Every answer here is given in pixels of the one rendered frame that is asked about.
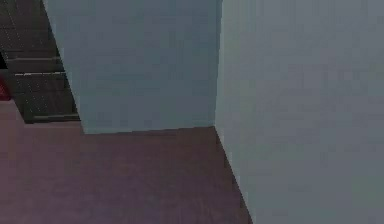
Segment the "dark brown chest of drawers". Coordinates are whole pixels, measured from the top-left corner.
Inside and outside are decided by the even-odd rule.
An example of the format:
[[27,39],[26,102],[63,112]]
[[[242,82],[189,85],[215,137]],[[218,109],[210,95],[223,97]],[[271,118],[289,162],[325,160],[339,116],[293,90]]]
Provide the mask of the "dark brown chest of drawers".
[[43,0],[0,0],[0,56],[25,123],[80,119]]

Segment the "red cloth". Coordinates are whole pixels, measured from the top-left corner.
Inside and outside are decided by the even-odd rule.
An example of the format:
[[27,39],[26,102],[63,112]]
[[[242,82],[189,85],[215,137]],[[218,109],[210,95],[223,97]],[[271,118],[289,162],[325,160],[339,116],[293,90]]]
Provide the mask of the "red cloth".
[[0,77],[0,101],[10,101],[11,95],[4,80]]

